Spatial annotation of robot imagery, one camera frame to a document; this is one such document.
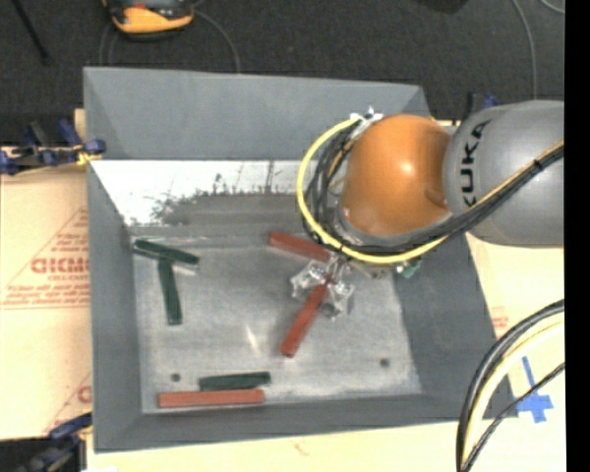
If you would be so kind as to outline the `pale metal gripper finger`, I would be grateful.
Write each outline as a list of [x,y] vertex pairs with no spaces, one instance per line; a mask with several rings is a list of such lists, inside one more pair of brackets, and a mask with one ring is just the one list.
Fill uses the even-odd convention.
[[293,298],[305,298],[318,286],[329,285],[327,265],[316,261],[310,261],[304,268],[289,279],[291,296]]
[[338,282],[326,287],[326,297],[321,304],[322,314],[336,320],[342,315],[349,315],[353,309],[355,286]]

